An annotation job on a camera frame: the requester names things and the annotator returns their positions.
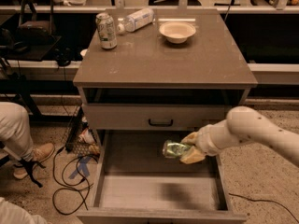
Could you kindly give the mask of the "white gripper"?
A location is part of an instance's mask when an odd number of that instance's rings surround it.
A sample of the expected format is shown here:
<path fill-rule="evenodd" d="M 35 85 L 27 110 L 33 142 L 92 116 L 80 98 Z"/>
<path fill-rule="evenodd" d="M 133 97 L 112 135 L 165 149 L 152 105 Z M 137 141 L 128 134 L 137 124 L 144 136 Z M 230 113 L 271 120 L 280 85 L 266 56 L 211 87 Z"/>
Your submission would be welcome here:
<path fill-rule="evenodd" d="M 218 155 L 231 144 L 231 135 L 228 130 L 227 122 L 221 121 L 216 124 L 208 124 L 198 132 L 189 133 L 181 142 L 183 144 L 196 145 L 196 147 L 191 147 L 180 158 L 181 162 L 192 164 L 203 161 L 206 155 Z"/>

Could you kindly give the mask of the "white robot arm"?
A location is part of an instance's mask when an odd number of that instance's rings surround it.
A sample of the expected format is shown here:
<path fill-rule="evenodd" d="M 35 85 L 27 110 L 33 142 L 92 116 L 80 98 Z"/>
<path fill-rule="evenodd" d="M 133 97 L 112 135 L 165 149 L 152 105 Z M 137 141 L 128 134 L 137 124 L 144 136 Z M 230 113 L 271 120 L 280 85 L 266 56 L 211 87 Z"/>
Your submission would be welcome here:
<path fill-rule="evenodd" d="M 208 124 L 185 136 L 183 144 L 195 146 L 205 156 L 216 156 L 229 147 L 259 143 L 299 166 L 299 134 L 278 127 L 256 110 L 238 106 L 216 124 Z"/>

